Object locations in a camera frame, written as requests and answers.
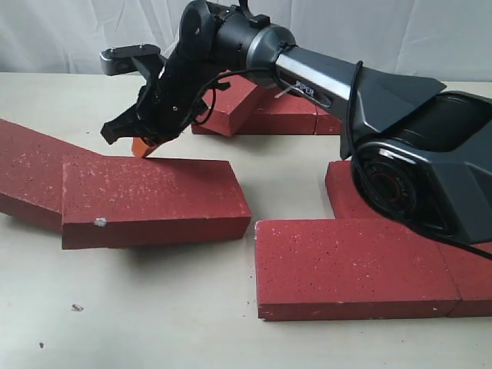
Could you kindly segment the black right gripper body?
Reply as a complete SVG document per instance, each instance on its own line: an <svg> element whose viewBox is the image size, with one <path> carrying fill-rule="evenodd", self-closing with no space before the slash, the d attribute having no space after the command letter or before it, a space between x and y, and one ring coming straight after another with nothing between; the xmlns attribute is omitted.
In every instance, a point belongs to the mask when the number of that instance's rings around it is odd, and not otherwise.
<svg viewBox="0 0 492 369"><path fill-rule="evenodd" d="M142 138L149 144L177 138L207 109L201 97L213 78L215 64L171 55L159 77L145 81L136 102L103 124L101 136L110 145L120 138Z"/></svg>

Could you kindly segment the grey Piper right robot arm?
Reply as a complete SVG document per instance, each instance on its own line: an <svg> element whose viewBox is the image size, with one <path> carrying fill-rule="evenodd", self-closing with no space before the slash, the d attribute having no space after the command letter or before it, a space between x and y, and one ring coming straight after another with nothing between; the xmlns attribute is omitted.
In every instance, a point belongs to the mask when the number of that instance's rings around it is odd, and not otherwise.
<svg viewBox="0 0 492 369"><path fill-rule="evenodd" d="M314 103L341 121L340 156L377 213L464 250L491 240L491 100L434 78L389 74L298 46L247 2L189 2L169 56L155 45L100 54L106 75L140 73L136 102L106 122L108 143L156 148L208 120L208 91L241 75Z"/></svg>

